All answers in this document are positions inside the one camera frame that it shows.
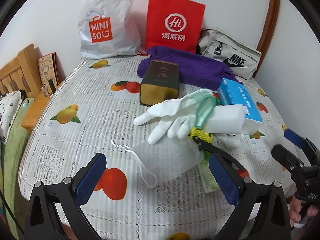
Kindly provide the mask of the person's right hand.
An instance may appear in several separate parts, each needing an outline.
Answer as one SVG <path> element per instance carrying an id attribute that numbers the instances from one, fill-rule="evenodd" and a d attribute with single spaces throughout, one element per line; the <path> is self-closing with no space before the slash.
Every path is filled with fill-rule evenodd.
<path id="1" fill-rule="evenodd" d="M 291 227 L 293 227 L 295 223 L 299 223 L 302 220 L 302 217 L 299 214 L 301 209 L 302 209 L 302 202 L 298 200 L 296 197 L 293 197 L 290 203 L 290 208 L 289 208 L 289 217 L 290 217 Z M 319 211 L 318 207 L 311 205 L 308 208 L 306 215 L 309 217 L 314 217 L 317 215 L 318 211 Z"/>

